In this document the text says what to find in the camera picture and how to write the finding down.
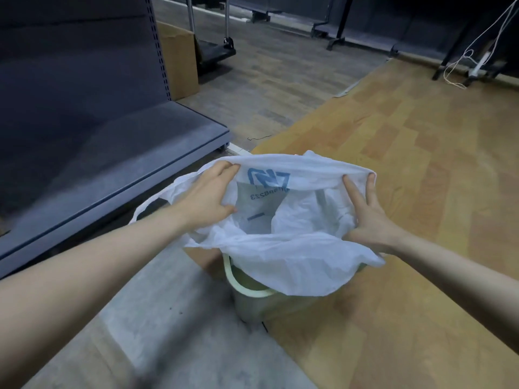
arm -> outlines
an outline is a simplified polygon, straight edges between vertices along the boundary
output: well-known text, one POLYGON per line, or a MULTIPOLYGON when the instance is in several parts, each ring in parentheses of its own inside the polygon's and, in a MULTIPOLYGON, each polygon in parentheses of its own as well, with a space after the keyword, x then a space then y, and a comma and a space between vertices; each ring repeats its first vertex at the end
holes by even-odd
POLYGON ((180 202, 1 280, 0 387, 22 386, 174 239, 230 215, 238 169, 219 161, 180 202))
POLYGON ((347 176, 343 181, 358 217, 344 240, 400 257, 519 353, 519 281, 398 227, 378 202, 374 174, 367 179, 367 200, 347 176))

person's right arm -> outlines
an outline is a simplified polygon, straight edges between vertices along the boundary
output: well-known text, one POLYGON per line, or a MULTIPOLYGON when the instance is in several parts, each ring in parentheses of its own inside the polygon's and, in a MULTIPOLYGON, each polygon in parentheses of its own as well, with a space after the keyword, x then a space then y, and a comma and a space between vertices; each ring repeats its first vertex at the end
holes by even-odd
POLYGON ((378 202, 374 174, 366 200, 347 176, 343 182, 358 219, 344 240, 400 257, 519 354, 519 281, 397 226, 378 202))

blue logo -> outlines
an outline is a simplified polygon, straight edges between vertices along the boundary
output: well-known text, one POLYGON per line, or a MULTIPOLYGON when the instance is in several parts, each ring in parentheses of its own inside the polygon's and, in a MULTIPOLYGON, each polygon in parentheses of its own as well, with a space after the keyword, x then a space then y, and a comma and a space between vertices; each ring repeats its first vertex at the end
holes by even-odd
POLYGON ((249 175, 251 184, 254 184, 254 176, 256 176, 256 180, 265 188, 280 187, 288 190, 287 186, 289 184, 290 173, 274 172, 272 169, 261 170, 249 168, 247 174, 249 175))

plastic bag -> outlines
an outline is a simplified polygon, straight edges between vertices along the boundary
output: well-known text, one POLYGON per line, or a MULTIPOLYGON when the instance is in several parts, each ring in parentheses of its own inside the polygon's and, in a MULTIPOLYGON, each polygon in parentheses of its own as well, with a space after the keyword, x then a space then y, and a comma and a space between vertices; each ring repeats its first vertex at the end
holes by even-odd
POLYGON ((214 160, 150 197, 131 222, 158 198, 174 203, 199 174, 221 160, 241 164, 222 201, 238 211, 183 235, 179 246, 219 248, 250 277, 287 295, 324 296, 347 283, 360 263, 384 264, 369 248, 341 240, 355 227, 341 177, 347 174, 365 194, 371 170, 311 151, 214 160))

trash can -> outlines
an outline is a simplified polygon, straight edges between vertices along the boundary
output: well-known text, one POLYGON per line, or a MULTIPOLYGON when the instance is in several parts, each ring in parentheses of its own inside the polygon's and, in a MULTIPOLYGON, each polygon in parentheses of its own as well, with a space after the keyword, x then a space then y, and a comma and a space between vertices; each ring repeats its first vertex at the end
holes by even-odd
POLYGON ((237 315, 246 323, 261 322, 311 305, 317 297, 288 296, 263 285, 232 264, 224 254, 225 276, 232 288, 237 315))

